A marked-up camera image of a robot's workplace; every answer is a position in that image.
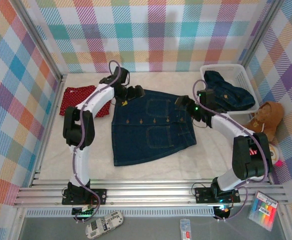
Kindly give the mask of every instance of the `sticky note pack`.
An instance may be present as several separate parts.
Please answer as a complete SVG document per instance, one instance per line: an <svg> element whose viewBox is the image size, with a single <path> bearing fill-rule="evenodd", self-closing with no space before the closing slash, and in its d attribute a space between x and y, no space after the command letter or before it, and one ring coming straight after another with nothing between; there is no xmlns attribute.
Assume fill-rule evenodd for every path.
<svg viewBox="0 0 292 240"><path fill-rule="evenodd" d="M252 202L248 218L271 231L277 214L278 204L277 200L258 191Z"/></svg>

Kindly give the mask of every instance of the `plaid wall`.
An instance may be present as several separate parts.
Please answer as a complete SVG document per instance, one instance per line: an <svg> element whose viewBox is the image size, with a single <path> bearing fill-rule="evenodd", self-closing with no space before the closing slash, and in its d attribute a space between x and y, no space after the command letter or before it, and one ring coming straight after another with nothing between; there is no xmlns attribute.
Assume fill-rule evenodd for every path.
<svg viewBox="0 0 292 240"><path fill-rule="evenodd" d="M257 23L256 23L256 25L255 25L255 27L254 27L254 29L251 31L251 34L250 34L250 36L249 36L249 38L248 38L248 41L247 41L247 43L246 43L246 46L245 46L245 48L243 49L243 51L242 51L242 53L241 53L241 55L240 55L240 57L239 57L238 64L242 64L242 60L243 60L243 58L245 57L245 55L246 55L248 49L251 47L252 42L253 42L253 40L255 39L255 37L256 37L258 31L259 31L260 28L262 27L262 22L263 22L263 20L265 19L265 17L267 16L267 13L269 12L270 7L271 7L271 5L274 3L274 1L275 1L275 0L267 0L267 3L266 3L266 5L264 6L264 9L262 10L262 12L261 12L261 14L260 14L260 16L259 16L259 18L258 18L258 21L257 21Z"/></svg>
<svg viewBox="0 0 292 240"><path fill-rule="evenodd" d="M131 72L236 63L272 0L23 2L61 72L99 73L112 59Z"/></svg>
<svg viewBox="0 0 292 240"><path fill-rule="evenodd" d="M292 201L292 0L284 2L247 72L259 102L275 101L285 108L275 139L284 165L276 168L275 177Z"/></svg>
<svg viewBox="0 0 292 240"><path fill-rule="evenodd" d="M8 0L0 0L0 239L25 187L57 81Z"/></svg>

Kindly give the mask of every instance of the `cable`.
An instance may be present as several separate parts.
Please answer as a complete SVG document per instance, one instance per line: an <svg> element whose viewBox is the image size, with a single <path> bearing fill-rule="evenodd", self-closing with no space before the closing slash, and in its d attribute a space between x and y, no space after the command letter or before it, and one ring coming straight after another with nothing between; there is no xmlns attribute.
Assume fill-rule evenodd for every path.
<svg viewBox="0 0 292 240"><path fill-rule="evenodd" d="M255 142L255 144L257 145L257 148L259 149L260 154L261 154L261 157L262 157L262 161L264 162L265 173L264 173L264 177L263 177L261 180L251 180L251 181L253 181L253 182L257 182L257 183L259 183L259 182L263 182L263 181L266 179L266 177L268 176L268 164L267 164L267 159L266 159L265 153L264 153L264 151L262 150L262 147L261 147L260 143L257 141L257 139L256 139L256 138L255 138L250 132L248 132L244 127L242 127L239 123L237 123L236 121L234 121L232 118L228 118L228 117L226 117L225 115L222 115L222 114L220 114L220 113L218 113L218 112L216 112L216 111L213 111L213 110L207 108L206 106L202 105L202 104L198 101L198 97L196 96L196 93L195 93L195 87L196 87L196 85L197 85L198 82L203 82L203 83L205 83L205 85L206 85L205 89L207 89L207 86L208 86L207 83L206 83L204 80L202 80L202 79L201 79L201 80L197 80L197 81L194 83L194 85L193 85L193 87L192 87L192 93L193 93L193 96L194 96L195 101L197 102L197 104L198 104L200 107L202 107L204 110L209 111L209 112L213 113L214 115L220 116L220 117L222 117L223 119L228 120L229 122L231 122L234 126L236 126L236 127L239 128L242 132L244 132L244 133L247 134L249 137L251 137L251 139L252 139L252 140Z"/></svg>
<svg viewBox="0 0 292 240"><path fill-rule="evenodd" d="M77 153L77 149L80 148L85 140L85 127L84 127L84 122L83 122L83 118L82 118L82 114L83 114L83 111L85 109L85 107L87 106L87 103L92 100L98 93L100 93L101 91L104 91L106 88L110 87L112 84L114 84L120 77L120 74L121 74L121 67L120 67L120 64L115 61L115 60L111 60L108 64L108 67L109 67L109 71L110 73L112 74L111 72L111 68L110 68L110 65L111 63L116 63L118 65L118 68L119 68L119 71L118 71L118 75L116 76L116 78L110 83L108 84L107 86L103 87L102 89L100 89L99 91L95 91L87 100L86 102L84 103L84 105L82 106L81 110L80 110L80 113L79 113L79 117L80 117L80 124L81 124L81 132L82 132L82 136L81 136L81 140L80 140L80 143L74 147L74 150L73 150L73 155L72 155L72 170L73 170L73 173L74 173L74 176L75 176L75 179L78 181L78 183L87 191L89 191L90 193L92 193L98 200L98 204L97 204L97 207L95 208L93 214L87 218L87 219L83 219L82 222L83 223L86 223L87 221L91 220L92 217L96 214L96 212L99 210L99 207L100 207L100 203L101 203L101 200L100 200L100 197L98 196L97 193L95 193L93 190L87 188L82 182L81 180L78 178L77 176L77 172L76 172L76 153ZM78 218L77 218L77 215L75 215L75 220L77 221L77 223L79 222Z"/></svg>
<svg viewBox="0 0 292 240"><path fill-rule="evenodd" d="M93 206L93 204L94 204L94 201L93 201L94 198L96 198L95 195L92 195L91 199L90 199L91 206Z"/></svg>
<svg viewBox="0 0 292 240"><path fill-rule="evenodd" d="M192 195L193 196L196 196L193 192L192 192L192 189L194 188L194 185L195 184L200 184L200 185L202 185L204 188L207 188L205 185L203 185L201 182L195 182L194 184L192 184L192 186L191 186L191 193L192 193Z"/></svg>
<svg viewBox="0 0 292 240"><path fill-rule="evenodd" d="M237 216L239 213L241 213L242 210L244 209L246 203L247 203L247 200L248 200L248 189L245 186L240 186L240 187L238 187L238 190L239 189L245 189L246 190L246 199L245 199L244 203L242 204L241 208L239 209L239 211L237 211L232 216L228 217L227 220L233 219L235 216Z"/></svg>
<svg viewBox="0 0 292 240"><path fill-rule="evenodd" d="M64 194L64 191L65 191L65 189L67 189L66 187L64 187L62 190L61 190L61 195L63 196L63 197L67 197L65 194Z"/></svg>
<svg viewBox="0 0 292 240"><path fill-rule="evenodd" d="M195 123L194 123L194 118L192 118L192 124L193 124L194 126L200 128L200 129L206 129L207 126L208 126L207 124L206 124L206 126L197 126L197 125L195 125Z"/></svg>

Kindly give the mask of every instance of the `red fabric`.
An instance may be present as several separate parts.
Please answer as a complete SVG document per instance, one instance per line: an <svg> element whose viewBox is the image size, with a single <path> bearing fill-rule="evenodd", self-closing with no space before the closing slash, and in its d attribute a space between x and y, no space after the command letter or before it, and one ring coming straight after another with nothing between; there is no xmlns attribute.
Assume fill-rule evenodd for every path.
<svg viewBox="0 0 292 240"><path fill-rule="evenodd" d="M96 90L94 85L83 87L68 87L62 97L59 115L64 116L67 107L75 107L77 104L84 101L89 95ZM97 113L96 117L101 118L109 114L110 101L107 102L101 110Z"/></svg>

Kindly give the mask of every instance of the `white laundry basket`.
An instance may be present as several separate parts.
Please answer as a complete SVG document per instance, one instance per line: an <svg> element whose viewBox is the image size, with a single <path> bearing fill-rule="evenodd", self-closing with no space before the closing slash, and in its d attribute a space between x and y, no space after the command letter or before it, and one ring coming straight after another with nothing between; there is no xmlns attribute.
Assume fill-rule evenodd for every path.
<svg viewBox="0 0 292 240"><path fill-rule="evenodd" d="M216 71L225 79L226 82L231 83L235 87L240 87L246 89L254 97L256 104L245 111L229 111L229 115L238 115L238 114L251 114L255 113L259 109L259 103L256 97L256 94L251 86L251 83L248 79L245 68L240 64L211 64L203 65L200 68L201 77L204 80L205 71Z"/></svg>

